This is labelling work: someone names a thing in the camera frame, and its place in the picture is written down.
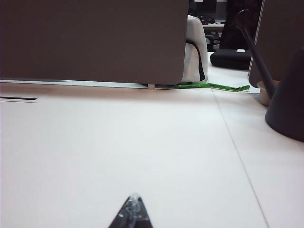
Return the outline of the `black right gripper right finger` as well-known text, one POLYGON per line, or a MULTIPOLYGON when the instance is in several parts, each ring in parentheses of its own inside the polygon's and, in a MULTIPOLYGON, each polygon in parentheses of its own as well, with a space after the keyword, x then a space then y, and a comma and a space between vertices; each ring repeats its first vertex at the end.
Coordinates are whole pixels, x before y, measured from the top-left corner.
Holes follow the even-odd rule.
POLYGON ((134 228, 152 228, 152 223, 141 197, 137 198, 134 218, 134 228))

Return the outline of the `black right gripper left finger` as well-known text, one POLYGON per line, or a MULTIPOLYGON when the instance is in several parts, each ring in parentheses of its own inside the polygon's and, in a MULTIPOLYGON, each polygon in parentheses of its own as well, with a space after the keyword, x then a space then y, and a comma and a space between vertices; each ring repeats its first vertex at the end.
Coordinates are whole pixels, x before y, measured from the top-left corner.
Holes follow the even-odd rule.
POLYGON ((134 228, 137 220, 137 195, 130 195, 119 209, 109 228, 134 228))

